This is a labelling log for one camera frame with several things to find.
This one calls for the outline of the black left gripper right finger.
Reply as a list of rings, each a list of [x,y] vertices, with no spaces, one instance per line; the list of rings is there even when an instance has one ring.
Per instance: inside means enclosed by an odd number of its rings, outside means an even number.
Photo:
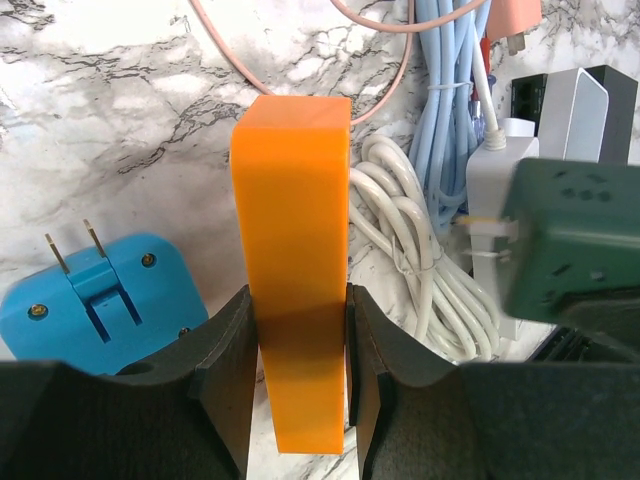
[[[581,336],[526,362],[452,364],[361,286],[346,307],[363,479],[635,479],[639,368]]]

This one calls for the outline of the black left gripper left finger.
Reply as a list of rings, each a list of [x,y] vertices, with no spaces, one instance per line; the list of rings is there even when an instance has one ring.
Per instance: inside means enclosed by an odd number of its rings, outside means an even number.
[[[242,479],[257,334],[240,289],[210,320],[115,375],[1,365],[5,479]]]

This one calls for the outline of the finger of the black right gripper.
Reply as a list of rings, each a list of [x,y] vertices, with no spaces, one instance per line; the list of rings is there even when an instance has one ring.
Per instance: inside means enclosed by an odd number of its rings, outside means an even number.
[[[564,294],[552,312],[559,325],[588,337],[605,355],[639,362],[638,289]]]

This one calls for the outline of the dark green plug adapter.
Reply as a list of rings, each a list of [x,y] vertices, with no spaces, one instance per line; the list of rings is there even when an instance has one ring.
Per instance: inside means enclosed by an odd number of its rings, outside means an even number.
[[[497,218],[469,217],[492,240],[498,299],[511,316],[555,323],[564,294],[639,290],[639,168],[525,158]]]

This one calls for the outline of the teal blue plug block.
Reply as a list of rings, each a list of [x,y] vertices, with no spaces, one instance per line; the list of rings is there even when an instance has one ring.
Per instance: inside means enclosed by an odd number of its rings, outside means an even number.
[[[208,318],[182,253],[157,234],[96,241],[58,260],[2,297],[2,360],[114,374]]]

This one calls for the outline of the white green usb charger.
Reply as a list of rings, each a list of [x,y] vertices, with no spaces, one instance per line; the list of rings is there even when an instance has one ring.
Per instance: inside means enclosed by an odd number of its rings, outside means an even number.
[[[503,129],[506,135],[504,149],[489,150],[482,143],[468,160],[466,188],[471,216],[497,218],[504,205],[514,166],[521,158],[539,155],[539,141],[534,136],[533,122],[507,118]],[[493,258],[479,256],[479,253],[492,249],[492,240],[485,235],[472,234],[471,248],[474,279],[499,303],[496,262]]]

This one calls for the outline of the orange power strip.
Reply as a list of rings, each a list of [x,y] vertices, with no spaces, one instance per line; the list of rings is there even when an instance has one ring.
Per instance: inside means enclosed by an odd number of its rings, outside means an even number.
[[[344,442],[351,102],[258,97],[233,129],[230,166],[276,443]]]

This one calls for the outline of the small pink plug adapter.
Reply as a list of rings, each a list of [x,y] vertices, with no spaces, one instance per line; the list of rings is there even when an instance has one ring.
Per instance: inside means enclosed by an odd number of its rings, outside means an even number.
[[[510,56],[526,48],[525,33],[542,20],[541,0],[492,0],[487,37],[495,42],[505,39]]]

